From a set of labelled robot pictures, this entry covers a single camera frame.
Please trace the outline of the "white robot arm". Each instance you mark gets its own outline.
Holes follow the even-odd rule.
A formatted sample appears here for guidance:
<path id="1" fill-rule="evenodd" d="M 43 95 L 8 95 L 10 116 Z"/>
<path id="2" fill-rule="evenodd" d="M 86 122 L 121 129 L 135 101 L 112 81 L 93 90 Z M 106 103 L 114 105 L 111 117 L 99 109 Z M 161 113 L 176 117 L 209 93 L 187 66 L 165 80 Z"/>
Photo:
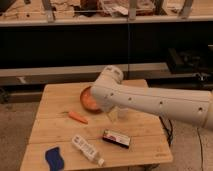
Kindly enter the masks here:
<path id="1" fill-rule="evenodd" d="M 131 108 L 213 131 L 213 91 L 128 86 L 121 84 L 123 77 L 108 65 L 92 84 L 91 95 L 104 112 Z"/>

